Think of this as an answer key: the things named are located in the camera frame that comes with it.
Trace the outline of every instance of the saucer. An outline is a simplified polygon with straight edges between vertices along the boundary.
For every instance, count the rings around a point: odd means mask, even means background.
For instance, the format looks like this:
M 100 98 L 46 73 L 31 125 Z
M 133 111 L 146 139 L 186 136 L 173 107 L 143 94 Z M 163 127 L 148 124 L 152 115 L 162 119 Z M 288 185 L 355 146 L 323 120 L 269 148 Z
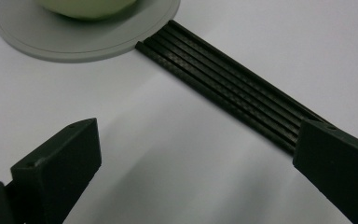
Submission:
M 180 0 L 138 0 L 104 21 L 78 21 L 50 12 L 34 0 L 0 0 L 0 36 L 38 59 L 84 63 L 134 49 L 174 17 Z

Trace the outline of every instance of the gray plate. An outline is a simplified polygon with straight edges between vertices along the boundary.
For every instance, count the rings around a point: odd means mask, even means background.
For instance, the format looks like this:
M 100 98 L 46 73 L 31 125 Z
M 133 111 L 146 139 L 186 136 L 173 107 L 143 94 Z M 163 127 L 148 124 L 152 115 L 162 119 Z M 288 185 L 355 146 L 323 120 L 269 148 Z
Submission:
M 33 0 L 0 0 L 0 36 L 13 48 L 60 63 L 102 60 L 132 50 L 174 17 L 180 0 L 138 0 L 105 21 L 77 21 Z

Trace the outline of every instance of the white table surface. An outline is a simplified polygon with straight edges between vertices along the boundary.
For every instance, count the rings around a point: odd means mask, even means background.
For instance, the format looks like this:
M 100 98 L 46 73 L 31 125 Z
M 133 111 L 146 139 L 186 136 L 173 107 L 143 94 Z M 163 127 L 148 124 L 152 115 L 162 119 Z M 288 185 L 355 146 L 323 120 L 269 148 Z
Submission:
M 182 0 L 175 20 L 358 137 L 358 1 Z M 65 223 L 350 223 L 267 139 L 140 52 L 28 57 L 0 37 L 0 180 L 97 118 L 103 166 Z

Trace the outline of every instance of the white surface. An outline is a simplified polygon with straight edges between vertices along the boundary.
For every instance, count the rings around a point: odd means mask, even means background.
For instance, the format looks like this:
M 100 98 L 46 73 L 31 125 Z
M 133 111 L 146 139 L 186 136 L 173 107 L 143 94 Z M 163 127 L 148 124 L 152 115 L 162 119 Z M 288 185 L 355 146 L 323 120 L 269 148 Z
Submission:
M 358 137 L 358 1 L 189 1 L 186 28 Z M 0 38 L 0 180 L 96 117 L 103 166 L 65 223 L 349 223 L 290 158 L 136 51 L 96 63 Z

